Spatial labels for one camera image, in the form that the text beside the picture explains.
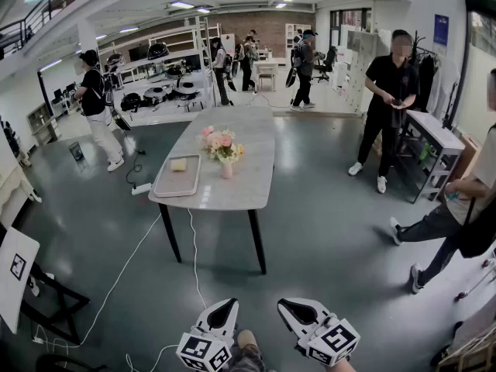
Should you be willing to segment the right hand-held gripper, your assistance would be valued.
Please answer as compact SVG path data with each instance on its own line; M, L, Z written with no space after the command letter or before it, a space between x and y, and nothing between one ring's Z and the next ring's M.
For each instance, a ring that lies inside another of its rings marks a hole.
M360 341L359 333L346 319L338 319L322 303L308 298L282 298L277 311L297 337L307 358L334 366L347 358Z

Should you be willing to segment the bunch of pink artificial flowers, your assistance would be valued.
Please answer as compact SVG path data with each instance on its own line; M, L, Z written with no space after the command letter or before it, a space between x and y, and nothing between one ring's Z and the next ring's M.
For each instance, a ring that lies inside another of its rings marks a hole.
M223 162L229 160L232 164L239 161L236 156L236 134L230 129L216 130L214 126L206 126L197 135L197 141L210 160Z

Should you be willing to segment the person's camouflage trouser leg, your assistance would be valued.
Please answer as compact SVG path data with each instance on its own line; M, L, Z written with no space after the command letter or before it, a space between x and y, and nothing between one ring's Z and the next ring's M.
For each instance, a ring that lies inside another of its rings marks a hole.
M252 344L234 346L228 372L267 372L260 349Z

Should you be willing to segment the white rectangular tray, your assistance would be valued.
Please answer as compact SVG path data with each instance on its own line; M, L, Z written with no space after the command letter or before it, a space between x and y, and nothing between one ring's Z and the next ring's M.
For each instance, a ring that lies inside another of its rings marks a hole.
M171 171L170 160L176 158L187 159L188 166L186 171ZM152 187L153 194L158 198L193 195L197 191L200 168L201 156L199 154L168 157L154 181Z

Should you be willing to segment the white dressing table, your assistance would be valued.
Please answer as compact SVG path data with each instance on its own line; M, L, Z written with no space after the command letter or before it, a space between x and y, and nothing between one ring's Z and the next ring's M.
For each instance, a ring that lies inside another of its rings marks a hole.
M42 203L20 165L0 174L0 223L9 228L27 201Z

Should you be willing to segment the white chair grey seat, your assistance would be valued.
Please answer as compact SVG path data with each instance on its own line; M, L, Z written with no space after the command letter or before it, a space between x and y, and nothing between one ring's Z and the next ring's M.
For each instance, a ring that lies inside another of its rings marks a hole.
M276 74L273 71L261 72L257 75L258 91L276 91Z

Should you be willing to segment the white locker cabinet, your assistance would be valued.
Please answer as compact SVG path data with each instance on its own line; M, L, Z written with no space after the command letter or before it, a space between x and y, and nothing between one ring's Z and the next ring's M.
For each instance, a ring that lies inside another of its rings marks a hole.
M375 57L390 53L391 31L372 32L342 25L336 62L333 64L332 89L345 113L362 115L372 99L365 88L366 72Z

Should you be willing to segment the small white table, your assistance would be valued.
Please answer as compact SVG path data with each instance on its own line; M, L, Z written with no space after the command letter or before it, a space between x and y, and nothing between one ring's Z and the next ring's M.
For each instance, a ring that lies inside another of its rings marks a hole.
M270 80L271 90L276 90L276 76L278 72L278 63L275 60L258 60L253 63L255 74L256 91L263 90L264 80Z

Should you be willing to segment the low white glass-door cabinet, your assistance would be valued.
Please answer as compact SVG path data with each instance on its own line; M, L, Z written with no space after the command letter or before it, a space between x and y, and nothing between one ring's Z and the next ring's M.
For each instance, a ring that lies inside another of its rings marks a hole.
M37 146L56 142L61 137L56 117L45 103L39 105L26 117Z

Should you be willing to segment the white shelving rack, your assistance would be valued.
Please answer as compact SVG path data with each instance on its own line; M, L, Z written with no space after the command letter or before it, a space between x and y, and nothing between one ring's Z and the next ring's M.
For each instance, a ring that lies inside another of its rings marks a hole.
M132 126L191 121L219 102L211 40L222 27L188 18L180 27L113 42L100 52L115 110Z

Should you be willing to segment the group of black round machines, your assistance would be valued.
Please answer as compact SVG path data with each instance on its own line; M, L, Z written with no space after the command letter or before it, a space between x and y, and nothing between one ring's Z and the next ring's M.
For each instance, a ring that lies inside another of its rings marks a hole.
M107 60L115 103L123 112L156 109L165 102L182 105L200 94L198 82L203 75L201 54L195 50L171 52L164 42L137 47Z

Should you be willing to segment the tall white open cabinet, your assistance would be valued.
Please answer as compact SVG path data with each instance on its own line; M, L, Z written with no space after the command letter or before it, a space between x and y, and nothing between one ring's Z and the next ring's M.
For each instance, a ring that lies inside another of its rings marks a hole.
M307 24L285 24L285 46L287 50L292 50L296 43L302 37L302 33L307 30L312 29L311 25Z

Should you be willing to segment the black balcony railing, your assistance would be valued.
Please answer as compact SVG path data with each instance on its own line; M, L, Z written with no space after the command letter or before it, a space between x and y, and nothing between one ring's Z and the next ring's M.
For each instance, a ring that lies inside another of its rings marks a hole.
M35 0L35 5L19 20L0 26L0 55L21 50L59 12L76 0Z

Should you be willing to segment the white side table black frame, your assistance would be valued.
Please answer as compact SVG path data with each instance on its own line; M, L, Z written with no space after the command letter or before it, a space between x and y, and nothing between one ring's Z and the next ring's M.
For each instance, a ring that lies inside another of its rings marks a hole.
M74 323L74 314L90 303L90 299L47 276L35 262L40 244L10 227L0 243L0 319L16 334L19 315L75 345L81 339ZM54 289L59 310L46 316L24 300L28 279L33 277Z

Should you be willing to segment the blue wall poster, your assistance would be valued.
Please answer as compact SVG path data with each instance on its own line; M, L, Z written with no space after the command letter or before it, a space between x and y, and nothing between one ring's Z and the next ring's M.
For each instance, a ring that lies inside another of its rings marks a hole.
M435 24L433 33L433 42L440 46L447 47L449 39L449 17L435 14Z

